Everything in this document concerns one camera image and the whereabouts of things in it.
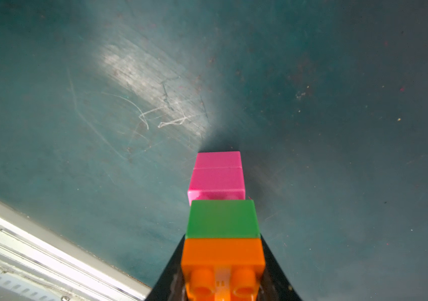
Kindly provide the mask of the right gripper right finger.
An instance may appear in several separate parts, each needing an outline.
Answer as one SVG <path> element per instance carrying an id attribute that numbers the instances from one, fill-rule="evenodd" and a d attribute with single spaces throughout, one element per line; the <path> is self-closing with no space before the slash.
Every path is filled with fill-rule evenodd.
<path id="1" fill-rule="evenodd" d="M 259 300 L 302 301 L 275 259 L 264 237 L 261 237 L 265 270 L 260 280 Z"/>

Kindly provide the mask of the green square lego brick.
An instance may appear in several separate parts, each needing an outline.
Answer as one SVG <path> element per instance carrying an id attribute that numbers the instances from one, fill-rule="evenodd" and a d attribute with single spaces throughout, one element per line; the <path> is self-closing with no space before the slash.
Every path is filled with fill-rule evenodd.
<path id="1" fill-rule="evenodd" d="M 246 200 L 194 200 L 186 238 L 260 238 L 255 203 Z"/>

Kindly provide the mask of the magenta lego brick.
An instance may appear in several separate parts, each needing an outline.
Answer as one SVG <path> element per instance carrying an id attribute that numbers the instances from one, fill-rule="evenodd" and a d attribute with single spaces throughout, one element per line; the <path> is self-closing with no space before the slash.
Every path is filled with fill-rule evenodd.
<path id="1" fill-rule="evenodd" d="M 246 198 L 242 168 L 194 169 L 188 200 L 240 200 Z"/>
<path id="2" fill-rule="evenodd" d="M 198 153 L 194 169 L 242 168 L 240 151 Z"/>

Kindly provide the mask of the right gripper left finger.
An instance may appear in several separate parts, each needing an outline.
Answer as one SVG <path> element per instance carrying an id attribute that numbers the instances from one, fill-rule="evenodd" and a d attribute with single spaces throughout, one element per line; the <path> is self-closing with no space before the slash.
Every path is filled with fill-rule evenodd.
<path id="1" fill-rule="evenodd" d="M 186 282 L 181 268 L 184 244 L 185 236 L 181 238 L 160 278 L 145 298 L 145 301 L 185 301 L 188 299 Z"/>

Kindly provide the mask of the aluminium front rail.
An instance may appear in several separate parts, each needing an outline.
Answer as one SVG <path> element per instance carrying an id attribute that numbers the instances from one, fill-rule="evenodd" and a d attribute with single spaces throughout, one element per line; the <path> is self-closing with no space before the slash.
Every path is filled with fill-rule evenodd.
<path id="1" fill-rule="evenodd" d="M 151 292 L 2 202 L 0 288 L 30 300 L 145 300 Z"/>

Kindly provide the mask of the orange long lego brick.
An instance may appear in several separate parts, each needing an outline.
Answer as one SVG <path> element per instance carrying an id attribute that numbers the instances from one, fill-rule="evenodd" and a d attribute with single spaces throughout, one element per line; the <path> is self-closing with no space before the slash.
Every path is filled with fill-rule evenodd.
<path id="1" fill-rule="evenodd" d="M 256 300 L 265 266 L 259 238 L 188 238 L 181 257 L 188 300 Z"/>

